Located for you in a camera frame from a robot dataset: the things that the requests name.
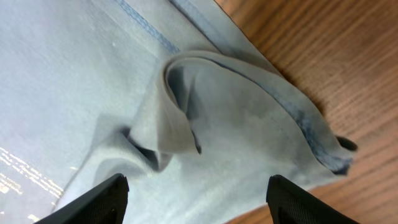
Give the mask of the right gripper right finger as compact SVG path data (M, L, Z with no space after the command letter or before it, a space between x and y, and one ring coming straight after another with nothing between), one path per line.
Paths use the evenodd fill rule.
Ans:
M274 224L358 224L281 175L270 177L266 202Z

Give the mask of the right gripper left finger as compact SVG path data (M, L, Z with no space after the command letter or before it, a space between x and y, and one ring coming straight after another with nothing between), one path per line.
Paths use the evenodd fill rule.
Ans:
M37 224L122 224L128 193L127 178L115 174Z

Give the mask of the light blue printed t-shirt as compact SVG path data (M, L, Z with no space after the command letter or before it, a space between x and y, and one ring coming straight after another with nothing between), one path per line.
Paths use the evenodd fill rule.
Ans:
M126 223L224 223L353 157L213 1L1 2L2 223L116 173Z

